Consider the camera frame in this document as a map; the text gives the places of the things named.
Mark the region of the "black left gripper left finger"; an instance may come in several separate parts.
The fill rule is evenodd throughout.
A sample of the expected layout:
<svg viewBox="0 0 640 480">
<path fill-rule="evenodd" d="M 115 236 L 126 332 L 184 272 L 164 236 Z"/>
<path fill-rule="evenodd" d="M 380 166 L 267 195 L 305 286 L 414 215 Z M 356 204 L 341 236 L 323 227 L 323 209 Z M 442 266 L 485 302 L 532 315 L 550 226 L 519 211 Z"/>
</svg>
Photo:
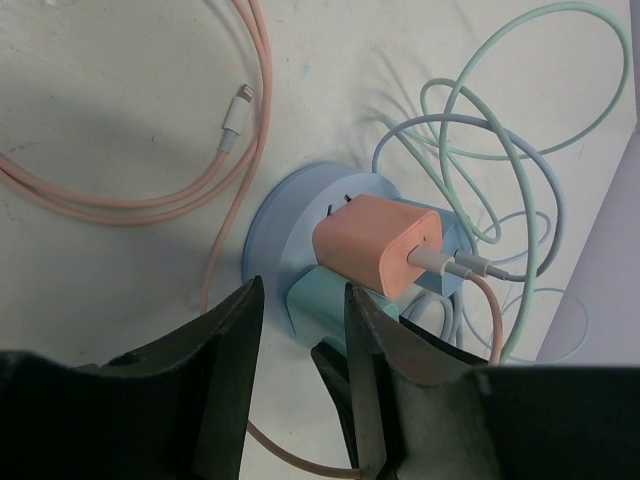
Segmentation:
<svg viewBox="0 0 640 480">
<path fill-rule="evenodd" d="M 263 325 L 253 278 L 105 365 L 1 355 L 5 479 L 235 479 Z"/>
</svg>

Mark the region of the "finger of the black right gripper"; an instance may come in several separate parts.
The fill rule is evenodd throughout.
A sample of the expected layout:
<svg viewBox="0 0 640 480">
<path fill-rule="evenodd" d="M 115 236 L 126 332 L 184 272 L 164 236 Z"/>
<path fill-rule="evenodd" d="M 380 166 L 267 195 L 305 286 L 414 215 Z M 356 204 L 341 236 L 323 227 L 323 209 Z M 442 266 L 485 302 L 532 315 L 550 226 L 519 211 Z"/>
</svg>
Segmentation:
<svg viewBox="0 0 640 480">
<path fill-rule="evenodd" d="M 358 468 L 347 359 L 326 342 L 319 342 L 311 349 L 311 358 L 336 408 L 351 467 Z"/>
</svg>

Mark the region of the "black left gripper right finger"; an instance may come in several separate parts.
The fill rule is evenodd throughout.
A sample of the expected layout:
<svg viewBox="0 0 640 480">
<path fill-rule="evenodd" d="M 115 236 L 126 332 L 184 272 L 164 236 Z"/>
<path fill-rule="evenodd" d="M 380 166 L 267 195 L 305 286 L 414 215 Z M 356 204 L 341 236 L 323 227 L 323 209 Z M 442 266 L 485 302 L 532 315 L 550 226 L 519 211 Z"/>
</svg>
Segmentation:
<svg viewBox="0 0 640 480">
<path fill-rule="evenodd" d="M 468 365 L 345 290 L 364 479 L 635 479 L 634 367 Z"/>
</svg>

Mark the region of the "teal charger plug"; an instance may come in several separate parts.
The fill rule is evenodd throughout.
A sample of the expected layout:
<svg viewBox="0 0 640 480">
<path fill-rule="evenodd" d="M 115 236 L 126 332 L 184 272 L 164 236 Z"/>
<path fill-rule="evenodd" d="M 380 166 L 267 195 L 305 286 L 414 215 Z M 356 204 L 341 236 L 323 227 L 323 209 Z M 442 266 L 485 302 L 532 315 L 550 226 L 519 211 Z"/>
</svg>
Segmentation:
<svg viewBox="0 0 640 480">
<path fill-rule="evenodd" d="M 348 280 L 316 266 L 289 290 L 286 307 L 297 341 L 308 347 L 326 342 L 346 355 L 345 288 Z"/>
</svg>

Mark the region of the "orange pink charger plug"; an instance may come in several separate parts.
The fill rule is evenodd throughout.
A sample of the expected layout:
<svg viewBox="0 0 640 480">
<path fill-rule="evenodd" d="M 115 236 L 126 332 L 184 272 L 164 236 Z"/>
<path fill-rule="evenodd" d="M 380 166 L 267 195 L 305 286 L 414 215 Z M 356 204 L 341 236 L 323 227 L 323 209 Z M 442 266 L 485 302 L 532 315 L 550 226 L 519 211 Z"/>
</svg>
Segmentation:
<svg viewBox="0 0 640 480">
<path fill-rule="evenodd" d="M 322 220 L 312 234 L 318 264 L 390 299 L 423 273 L 409 263 L 418 247 L 443 246 L 438 212 L 361 194 Z"/>
</svg>

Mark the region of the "round blue power strip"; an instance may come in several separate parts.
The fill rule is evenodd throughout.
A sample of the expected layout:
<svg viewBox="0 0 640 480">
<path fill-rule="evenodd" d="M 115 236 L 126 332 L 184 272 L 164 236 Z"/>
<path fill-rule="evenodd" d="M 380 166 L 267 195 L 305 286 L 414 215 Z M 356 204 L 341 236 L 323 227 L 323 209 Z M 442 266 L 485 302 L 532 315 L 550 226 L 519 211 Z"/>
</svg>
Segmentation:
<svg viewBox="0 0 640 480">
<path fill-rule="evenodd" d="M 398 188 L 383 176 L 334 162 L 306 165 L 283 179 L 251 222 L 242 255 L 242 279 L 260 276 L 265 316 L 293 329 L 286 308 L 289 289 L 317 264 L 312 246 L 316 226 L 361 194 L 396 200 Z"/>
</svg>

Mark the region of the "blue charger plug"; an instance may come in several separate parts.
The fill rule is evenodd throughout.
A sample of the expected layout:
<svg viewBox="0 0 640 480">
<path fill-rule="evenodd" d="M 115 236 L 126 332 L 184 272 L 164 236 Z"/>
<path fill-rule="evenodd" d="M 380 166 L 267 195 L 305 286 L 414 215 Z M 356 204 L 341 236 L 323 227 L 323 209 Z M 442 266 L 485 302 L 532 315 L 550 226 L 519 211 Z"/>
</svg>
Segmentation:
<svg viewBox="0 0 640 480">
<path fill-rule="evenodd" d="M 412 201 L 406 198 L 396 197 L 395 201 L 408 205 L 426 208 L 436 211 L 441 220 L 443 238 L 442 253 L 455 257 L 459 251 L 470 253 L 472 251 L 469 238 L 462 227 L 457 215 L 448 209 L 438 208 Z M 433 273 L 423 273 L 414 284 L 423 289 L 434 292 L 443 297 L 451 297 L 462 285 L 463 279 L 450 273 L 438 276 Z"/>
</svg>

